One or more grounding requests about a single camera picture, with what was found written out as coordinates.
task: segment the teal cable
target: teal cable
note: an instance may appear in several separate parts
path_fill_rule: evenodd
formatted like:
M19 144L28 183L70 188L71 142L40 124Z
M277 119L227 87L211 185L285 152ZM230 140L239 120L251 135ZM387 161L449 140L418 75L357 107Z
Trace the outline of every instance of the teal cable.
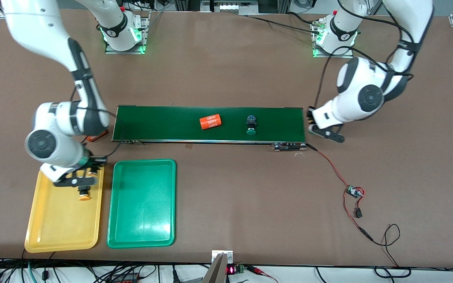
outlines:
M29 270L29 274L30 274L31 279L33 280L33 282L34 283L38 283L38 281L36 281L36 278L34 278L33 269L31 268L31 262L30 261L27 263L27 269Z

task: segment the tabletop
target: tabletop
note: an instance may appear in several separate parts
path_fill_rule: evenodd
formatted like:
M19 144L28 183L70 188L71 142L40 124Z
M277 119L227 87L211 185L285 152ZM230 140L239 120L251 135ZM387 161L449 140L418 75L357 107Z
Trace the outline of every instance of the tabletop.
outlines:
M325 59L308 33L228 13L165 12L144 55L106 55L87 10L62 10L87 55L106 106L307 107ZM290 15L265 16L308 28ZM378 61L398 31L363 21L356 48ZM319 104L333 98L330 61ZM345 143L307 135L352 185L366 190L358 219L375 240L396 223L390 253L403 266L453 267L453 27L436 17L406 91L374 117L345 125ZM40 163L24 150L43 102L66 101L73 83L59 63L34 55L0 22L0 257L20 257ZM88 145L110 152L109 138ZM176 240L165 248L109 249L106 229L114 163L177 163ZM275 153L267 145L123 145L110 156L95 247L56 258L208 262L214 249L236 261L273 265L392 265L342 208L343 184L317 152ZM203 172L215 174L205 176ZM348 199L349 209L354 199ZM392 240L395 233L388 233ZM46 258L49 254L26 254Z

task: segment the green tray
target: green tray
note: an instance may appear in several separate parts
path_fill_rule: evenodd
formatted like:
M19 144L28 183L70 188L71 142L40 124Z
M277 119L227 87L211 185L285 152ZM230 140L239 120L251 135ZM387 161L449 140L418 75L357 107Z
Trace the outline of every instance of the green tray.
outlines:
M222 125L202 130L199 119L219 114ZM145 143L305 143L302 108L178 107L120 105L113 141ZM256 134L247 131L247 116L257 118Z
M115 164L108 247L165 247L174 243L176 162L127 160Z

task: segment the yellow tray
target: yellow tray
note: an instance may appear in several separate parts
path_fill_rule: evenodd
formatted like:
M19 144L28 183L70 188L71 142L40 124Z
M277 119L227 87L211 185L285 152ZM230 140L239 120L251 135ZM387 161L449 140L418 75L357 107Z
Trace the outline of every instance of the yellow tray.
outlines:
M39 172L27 226L27 252L83 250L97 243L104 168L98 176L98 184L88 191L91 199L80 201L77 188L55 187Z

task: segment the orange can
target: orange can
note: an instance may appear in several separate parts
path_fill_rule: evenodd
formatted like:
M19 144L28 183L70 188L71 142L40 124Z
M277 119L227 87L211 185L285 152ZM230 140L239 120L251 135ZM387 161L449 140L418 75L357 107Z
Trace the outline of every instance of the orange can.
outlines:
M221 117L219 116L219 114L200 118L199 121L200 121L200 127L203 130L221 126Z

